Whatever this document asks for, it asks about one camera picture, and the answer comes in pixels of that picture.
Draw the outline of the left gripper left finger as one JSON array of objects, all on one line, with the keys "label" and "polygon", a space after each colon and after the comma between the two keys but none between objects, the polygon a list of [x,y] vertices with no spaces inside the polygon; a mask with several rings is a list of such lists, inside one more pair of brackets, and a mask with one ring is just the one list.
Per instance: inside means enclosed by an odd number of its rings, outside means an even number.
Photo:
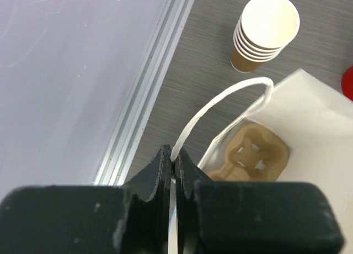
[{"label": "left gripper left finger", "polygon": [[171,148],[121,186],[27,186],[1,201],[2,253],[167,253]]}]

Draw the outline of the brown pulp cup carrier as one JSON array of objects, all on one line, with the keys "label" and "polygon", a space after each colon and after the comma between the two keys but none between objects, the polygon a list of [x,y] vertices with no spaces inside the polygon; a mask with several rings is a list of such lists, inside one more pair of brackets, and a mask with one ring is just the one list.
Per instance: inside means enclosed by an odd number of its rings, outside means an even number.
[{"label": "brown pulp cup carrier", "polygon": [[273,182],[285,169],[289,151],[266,127],[250,123],[241,127],[224,151],[224,164],[207,175],[214,181]]}]

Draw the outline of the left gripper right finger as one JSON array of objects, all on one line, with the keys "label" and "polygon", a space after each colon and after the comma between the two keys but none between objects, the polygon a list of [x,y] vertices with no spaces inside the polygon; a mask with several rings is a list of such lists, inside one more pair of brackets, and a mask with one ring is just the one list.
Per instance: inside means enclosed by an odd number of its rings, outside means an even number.
[{"label": "left gripper right finger", "polygon": [[185,149],[176,158],[179,253],[339,253],[343,233],[305,182],[215,182]]}]

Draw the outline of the light blue paper bag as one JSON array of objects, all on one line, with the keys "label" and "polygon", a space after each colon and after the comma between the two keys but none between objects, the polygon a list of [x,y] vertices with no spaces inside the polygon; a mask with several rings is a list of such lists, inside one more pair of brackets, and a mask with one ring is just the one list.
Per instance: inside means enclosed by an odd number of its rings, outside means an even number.
[{"label": "light blue paper bag", "polygon": [[264,94],[224,128],[198,163],[206,174],[224,164],[224,151],[238,130],[260,124],[287,146],[289,159],[275,181],[308,182],[328,199],[343,230],[343,253],[352,252],[352,101],[297,70],[278,84],[267,77],[240,81],[203,106],[187,123],[172,148],[175,160],[199,119],[228,95],[262,84]]}]

